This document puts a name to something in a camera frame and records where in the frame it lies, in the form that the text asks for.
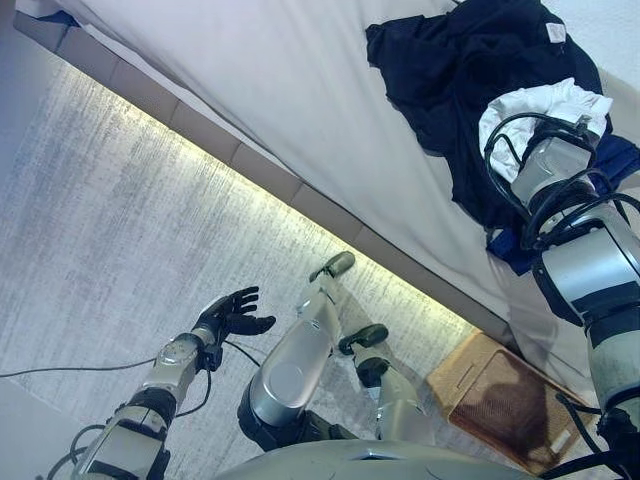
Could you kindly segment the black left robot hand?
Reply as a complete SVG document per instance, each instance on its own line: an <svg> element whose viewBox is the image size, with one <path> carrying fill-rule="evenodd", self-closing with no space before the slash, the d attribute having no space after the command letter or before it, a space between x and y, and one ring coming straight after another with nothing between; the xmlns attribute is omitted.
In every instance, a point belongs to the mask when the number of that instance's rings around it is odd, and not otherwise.
<svg viewBox="0 0 640 480"><path fill-rule="evenodd" d="M251 286L219 298L200 313L193 331L208 331L211 339L206 344L216 346L220 346L230 334L256 336L266 333L275 325L276 318L254 315L258 292L258 286Z"/></svg>

